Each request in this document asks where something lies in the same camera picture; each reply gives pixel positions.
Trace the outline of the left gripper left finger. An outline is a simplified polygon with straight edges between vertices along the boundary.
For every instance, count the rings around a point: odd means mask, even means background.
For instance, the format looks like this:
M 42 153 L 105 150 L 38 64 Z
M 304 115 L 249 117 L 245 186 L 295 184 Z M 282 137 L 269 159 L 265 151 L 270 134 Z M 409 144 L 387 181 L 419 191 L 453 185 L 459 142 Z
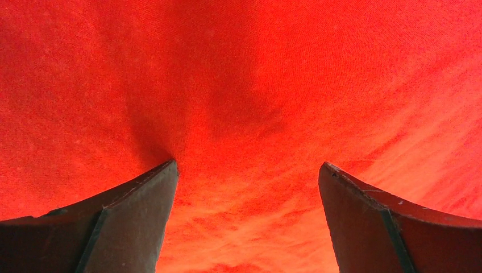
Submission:
M 178 183 L 173 160 L 40 217 L 1 222 L 2 272 L 154 272 Z

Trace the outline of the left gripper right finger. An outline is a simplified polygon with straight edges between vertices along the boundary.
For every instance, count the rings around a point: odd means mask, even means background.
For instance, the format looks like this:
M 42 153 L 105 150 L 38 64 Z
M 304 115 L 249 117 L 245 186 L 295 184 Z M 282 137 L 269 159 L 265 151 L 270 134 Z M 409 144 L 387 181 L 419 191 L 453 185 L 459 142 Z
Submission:
M 481 221 L 376 188 L 331 163 L 319 192 L 340 272 L 480 272 Z

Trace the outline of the red t shirt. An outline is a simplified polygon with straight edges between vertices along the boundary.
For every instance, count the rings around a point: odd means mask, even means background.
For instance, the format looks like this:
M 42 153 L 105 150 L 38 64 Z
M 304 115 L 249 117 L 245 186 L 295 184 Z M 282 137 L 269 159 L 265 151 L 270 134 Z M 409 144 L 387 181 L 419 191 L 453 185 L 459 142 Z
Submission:
M 157 272 L 337 272 L 324 162 L 481 218 L 481 2 L 1 2 L 1 219 L 170 158 Z

